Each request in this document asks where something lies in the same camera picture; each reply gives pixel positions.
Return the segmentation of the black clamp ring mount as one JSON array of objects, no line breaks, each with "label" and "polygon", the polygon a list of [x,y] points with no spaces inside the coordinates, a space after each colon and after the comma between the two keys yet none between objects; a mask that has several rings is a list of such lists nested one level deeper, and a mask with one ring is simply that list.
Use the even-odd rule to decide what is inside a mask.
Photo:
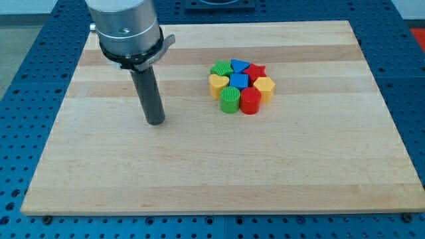
[{"label": "black clamp ring mount", "polygon": [[174,34],[170,34],[165,38],[163,36],[162,28],[159,28],[159,32],[160,39],[151,48],[141,54],[130,56],[114,54],[108,51],[104,45],[99,42],[100,49],[110,64],[114,65],[118,70],[142,72],[158,63],[164,57],[169,47],[175,43]]}]

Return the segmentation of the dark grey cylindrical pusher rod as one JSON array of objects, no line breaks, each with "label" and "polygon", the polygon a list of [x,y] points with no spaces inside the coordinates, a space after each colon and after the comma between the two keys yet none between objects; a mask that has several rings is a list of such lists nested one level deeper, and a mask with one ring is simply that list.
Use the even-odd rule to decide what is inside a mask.
[{"label": "dark grey cylindrical pusher rod", "polygon": [[130,72],[145,118],[149,125],[160,125],[165,121],[165,112],[157,86],[154,70]]}]

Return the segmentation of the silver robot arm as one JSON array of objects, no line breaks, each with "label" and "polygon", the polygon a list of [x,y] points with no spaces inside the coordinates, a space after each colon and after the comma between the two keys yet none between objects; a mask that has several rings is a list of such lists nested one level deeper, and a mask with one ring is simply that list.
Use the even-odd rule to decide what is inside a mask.
[{"label": "silver robot arm", "polygon": [[175,43],[163,36],[152,0],[86,0],[99,45],[110,64],[129,70],[150,125],[165,121],[153,65]]}]

